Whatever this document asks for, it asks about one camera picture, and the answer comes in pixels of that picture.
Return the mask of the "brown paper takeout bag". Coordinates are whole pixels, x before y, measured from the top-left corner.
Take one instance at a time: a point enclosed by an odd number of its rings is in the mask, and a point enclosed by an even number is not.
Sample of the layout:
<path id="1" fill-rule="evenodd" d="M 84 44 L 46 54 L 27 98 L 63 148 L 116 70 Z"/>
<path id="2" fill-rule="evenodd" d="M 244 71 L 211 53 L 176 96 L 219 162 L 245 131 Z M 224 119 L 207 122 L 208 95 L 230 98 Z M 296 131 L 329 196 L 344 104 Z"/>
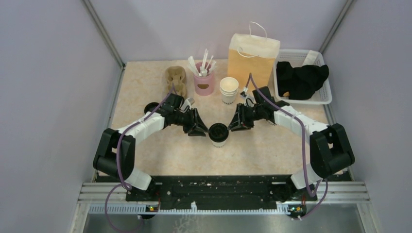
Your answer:
<path id="1" fill-rule="evenodd" d="M 249 33 L 235 33 L 228 48 L 227 75 L 241 88 L 252 74 L 257 87 L 267 86 L 280 51 L 280 41 L 269 38 L 260 24 L 250 21 Z"/>

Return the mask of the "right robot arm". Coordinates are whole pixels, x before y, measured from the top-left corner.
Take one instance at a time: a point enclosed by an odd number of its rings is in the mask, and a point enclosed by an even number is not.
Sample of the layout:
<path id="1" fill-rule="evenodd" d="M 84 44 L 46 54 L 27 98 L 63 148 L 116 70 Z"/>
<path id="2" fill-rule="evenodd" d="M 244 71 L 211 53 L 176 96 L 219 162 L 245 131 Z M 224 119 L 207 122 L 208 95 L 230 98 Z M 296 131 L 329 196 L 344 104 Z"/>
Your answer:
<path id="1" fill-rule="evenodd" d="M 253 91 L 254 103 L 239 103 L 228 130 L 244 131 L 254 127 L 254 122 L 266 120 L 283 126 L 302 137 L 303 145 L 309 145 L 310 164 L 289 177 L 285 194 L 291 200 L 304 195 L 305 187 L 354 164 L 353 154 L 346 131 L 341 124 L 327 125 L 313 120 L 285 101 L 275 101 L 268 87 Z"/>

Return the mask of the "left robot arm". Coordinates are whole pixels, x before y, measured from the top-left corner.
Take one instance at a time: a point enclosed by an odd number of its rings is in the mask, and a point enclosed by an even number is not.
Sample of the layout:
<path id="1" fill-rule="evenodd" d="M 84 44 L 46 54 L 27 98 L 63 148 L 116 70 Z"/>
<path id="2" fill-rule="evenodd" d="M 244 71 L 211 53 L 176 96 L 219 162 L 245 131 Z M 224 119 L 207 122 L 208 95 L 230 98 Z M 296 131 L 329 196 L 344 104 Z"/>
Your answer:
<path id="1" fill-rule="evenodd" d="M 198 110 L 177 94 L 169 93 L 161 103 L 128 126 L 103 131 L 93 160 L 93 168 L 120 180 L 127 190 L 137 188 L 143 200 L 154 198 L 156 188 L 149 174 L 135 167 L 136 145 L 170 125 L 183 128 L 188 136 L 209 132 Z"/>

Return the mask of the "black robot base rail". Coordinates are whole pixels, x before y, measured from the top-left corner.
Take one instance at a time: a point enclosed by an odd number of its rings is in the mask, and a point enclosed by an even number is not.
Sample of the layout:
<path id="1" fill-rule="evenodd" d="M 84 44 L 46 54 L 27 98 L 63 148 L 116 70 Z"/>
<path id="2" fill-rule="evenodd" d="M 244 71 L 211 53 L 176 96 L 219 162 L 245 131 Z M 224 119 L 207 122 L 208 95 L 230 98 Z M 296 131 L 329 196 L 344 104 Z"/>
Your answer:
<path id="1" fill-rule="evenodd" d="M 274 210 L 281 203 L 316 201 L 288 175 L 153 176 L 148 189 L 133 188 L 126 201 L 153 201 L 161 210 Z"/>

